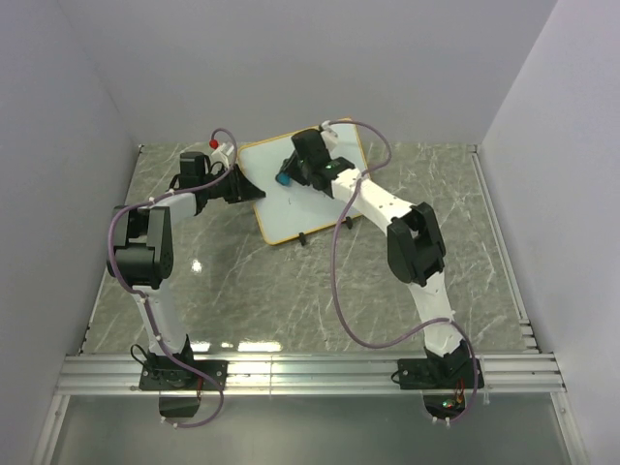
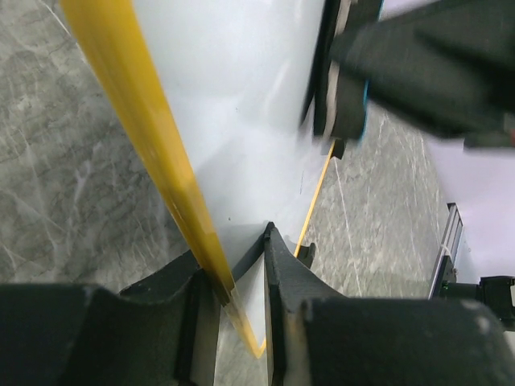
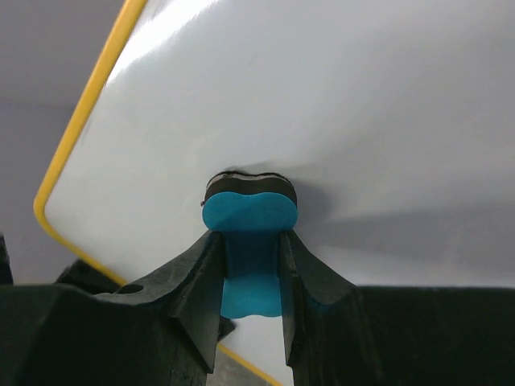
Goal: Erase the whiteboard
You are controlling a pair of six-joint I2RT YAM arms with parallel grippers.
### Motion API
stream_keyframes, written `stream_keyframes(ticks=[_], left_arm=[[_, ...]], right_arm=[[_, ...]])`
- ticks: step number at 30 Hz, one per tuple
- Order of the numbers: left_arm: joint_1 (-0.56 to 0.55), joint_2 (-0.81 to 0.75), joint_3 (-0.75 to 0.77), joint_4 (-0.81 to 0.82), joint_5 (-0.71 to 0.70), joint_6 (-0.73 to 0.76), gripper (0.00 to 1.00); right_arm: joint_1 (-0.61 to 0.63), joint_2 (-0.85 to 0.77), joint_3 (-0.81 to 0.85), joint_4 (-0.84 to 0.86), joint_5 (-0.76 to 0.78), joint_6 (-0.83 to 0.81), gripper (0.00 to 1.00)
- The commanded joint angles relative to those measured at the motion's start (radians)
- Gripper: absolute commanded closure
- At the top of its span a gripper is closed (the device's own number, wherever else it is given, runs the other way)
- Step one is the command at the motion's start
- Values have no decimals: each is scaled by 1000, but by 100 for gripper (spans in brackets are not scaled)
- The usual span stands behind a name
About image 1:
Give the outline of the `blue whiteboard eraser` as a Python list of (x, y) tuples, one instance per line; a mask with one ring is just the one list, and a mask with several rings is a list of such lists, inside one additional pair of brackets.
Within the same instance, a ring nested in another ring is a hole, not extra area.
[(282, 186), (289, 186), (291, 184), (291, 179), (285, 172), (279, 172), (276, 175), (276, 182)]

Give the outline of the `yellow framed whiteboard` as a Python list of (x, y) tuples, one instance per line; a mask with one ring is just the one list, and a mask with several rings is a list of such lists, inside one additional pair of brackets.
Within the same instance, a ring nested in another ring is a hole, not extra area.
[(344, 203), (323, 192), (292, 180), (276, 181), (283, 162), (295, 150), (291, 133), (246, 144), (239, 149), (237, 162), (243, 174), (265, 197), (254, 203), (254, 212), (263, 240), (278, 245), (332, 227)]

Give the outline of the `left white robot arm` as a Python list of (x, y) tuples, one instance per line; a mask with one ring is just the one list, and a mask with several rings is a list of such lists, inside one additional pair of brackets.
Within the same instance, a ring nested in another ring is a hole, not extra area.
[(174, 389), (189, 387), (197, 367), (169, 283), (174, 266), (172, 229), (201, 214), (210, 201), (234, 204), (265, 197), (243, 174), (235, 146), (226, 143), (209, 155), (182, 153), (179, 173), (164, 194), (114, 209), (108, 229), (108, 273), (139, 309), (148, 338), (144, 369), (162, 369), (162, 378)]

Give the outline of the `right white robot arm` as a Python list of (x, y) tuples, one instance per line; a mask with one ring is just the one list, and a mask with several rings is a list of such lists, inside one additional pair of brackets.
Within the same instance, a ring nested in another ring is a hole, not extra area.
[(341, 201), (374, 224), (387, 240), (387, 264), (408, 288), (420, 318), (430, 381), (451, 386), (474, 367), (465, 336), (456, 327), (445, 281), (446, 245), (434, 209), (404, 201), (344, 157), (333, 157), (338, 137), (329, 123), (292, 135), (293, 154), (276, 175)]

